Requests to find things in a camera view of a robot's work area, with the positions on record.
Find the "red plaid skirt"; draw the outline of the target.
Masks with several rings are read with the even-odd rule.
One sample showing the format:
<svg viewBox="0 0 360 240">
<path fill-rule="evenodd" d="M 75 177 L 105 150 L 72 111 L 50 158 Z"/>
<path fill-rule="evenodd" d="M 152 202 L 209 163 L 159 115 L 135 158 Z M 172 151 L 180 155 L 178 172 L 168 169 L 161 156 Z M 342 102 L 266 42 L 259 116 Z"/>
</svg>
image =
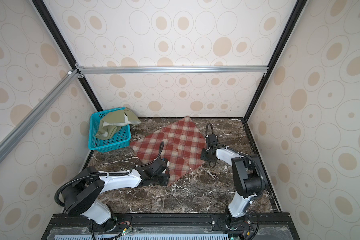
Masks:
<svg viewBox="0 0 360 240">
<path fill-rule="evenodd" d="M 204 164 L 201 152 L 206 148 L 205 137 L 189 116 L 131 142 L 130 147 L 147 164 L 158 155 L 161 142 L 165 143 L 161 157 L 169 161 L 169 186 Z"/>
</svg>

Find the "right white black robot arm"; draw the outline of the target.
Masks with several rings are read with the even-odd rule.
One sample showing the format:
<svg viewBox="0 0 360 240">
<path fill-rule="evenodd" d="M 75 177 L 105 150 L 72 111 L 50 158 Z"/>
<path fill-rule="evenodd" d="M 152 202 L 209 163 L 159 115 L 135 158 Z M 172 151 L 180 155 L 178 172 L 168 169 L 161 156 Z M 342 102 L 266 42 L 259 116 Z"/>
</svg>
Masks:
<svg viewBox="0 0 360 240">
<path fill-rule="evenodd" d="M 253 201 L 260 199 L 269 186 L 260 158 L 256 154 L 244 154 L 220 144 L 211 123 L 206 126 L 205 139 L 207 147 L 202 149 L 201 160 L 209 163 L 210 167 L 215 167 L 218 161 L 232 167 L 236 193 L 228 205 L 228 211 L 230 217 L 241 218 L 245 216 Z"/>
</svg>

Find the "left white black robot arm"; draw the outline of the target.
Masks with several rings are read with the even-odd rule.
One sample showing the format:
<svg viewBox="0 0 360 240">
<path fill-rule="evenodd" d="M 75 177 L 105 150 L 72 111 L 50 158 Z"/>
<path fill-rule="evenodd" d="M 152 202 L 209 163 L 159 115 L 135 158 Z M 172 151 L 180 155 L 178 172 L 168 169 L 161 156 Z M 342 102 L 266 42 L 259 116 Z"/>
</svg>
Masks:
<svg viewBox="0 0 360 240">
<path fill-rule="evenodd" d="M 165 143 L 153 161 L 123 172 L 101 172 L 87 167 L 63 184 L 55 193 L 55 202 L 71 216 L 85 216 L 98 225 L 111 223 L 115 217 L 111 208 L 98 200 L 109 191 L 146 186 L 167 186 L 170 180 L 169 161 L 161 158 Z"/>
</svg>

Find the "olive green skirt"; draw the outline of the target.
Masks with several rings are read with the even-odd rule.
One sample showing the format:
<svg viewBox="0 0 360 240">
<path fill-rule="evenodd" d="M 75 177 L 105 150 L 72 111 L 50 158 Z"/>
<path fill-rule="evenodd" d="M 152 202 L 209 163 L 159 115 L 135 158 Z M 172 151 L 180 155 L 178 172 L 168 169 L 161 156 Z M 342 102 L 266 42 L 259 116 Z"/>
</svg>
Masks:
<svg viewBox="0 0 360 240">
<path fill-rule="evenodd" d="M 95 137 L 100 140 L 109 140 L 122 127 L 127 125 L 139 125 L 141 120 L 130 109 L 120 109 L 107 113 L 99 123 L 98 132 Z"/>
</svg>

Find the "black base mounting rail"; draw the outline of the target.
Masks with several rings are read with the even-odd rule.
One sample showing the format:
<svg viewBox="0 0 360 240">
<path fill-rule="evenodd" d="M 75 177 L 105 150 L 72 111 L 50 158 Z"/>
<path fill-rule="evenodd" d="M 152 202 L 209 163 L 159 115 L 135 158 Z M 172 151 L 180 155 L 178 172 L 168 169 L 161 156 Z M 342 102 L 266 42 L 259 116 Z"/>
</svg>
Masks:
<svg viewBox="0 0 360 240">
<path fill-rule="evenodd" d="M 288 213 L 250 213 L 235 227 L 226 214 L 117 214 L 109 232 L 86 217 L 53 215 L 43 240 L 298 240 Z"/>
</svg>

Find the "horizontal aluminium back rail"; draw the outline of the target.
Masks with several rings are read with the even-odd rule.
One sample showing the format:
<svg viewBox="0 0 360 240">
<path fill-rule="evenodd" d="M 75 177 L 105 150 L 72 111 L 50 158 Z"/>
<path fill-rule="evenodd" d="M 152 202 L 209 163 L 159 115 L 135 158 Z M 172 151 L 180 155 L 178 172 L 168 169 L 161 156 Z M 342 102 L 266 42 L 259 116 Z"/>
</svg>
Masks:
<svg viewBox="0 0 360 240">
<path fill-rule="evenodd" d="M 83 74 L 266 73 L 267 66 L 79 67 Z"/>
</svg>

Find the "diagonal aluminium left rail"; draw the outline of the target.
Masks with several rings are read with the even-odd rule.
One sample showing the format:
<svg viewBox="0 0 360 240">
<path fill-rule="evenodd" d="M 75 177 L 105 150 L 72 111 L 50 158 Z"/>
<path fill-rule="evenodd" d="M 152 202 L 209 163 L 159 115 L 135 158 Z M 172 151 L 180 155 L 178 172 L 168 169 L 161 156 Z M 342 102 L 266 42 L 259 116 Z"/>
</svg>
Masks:
<svg viewBox="0 0 360 240">
<path fill-rule="evenodd" d="M 67 74 L 0 142 L 0 164 L 78 76 L 78 70 L 72 70 L 70 74 Z"/>
</svg>

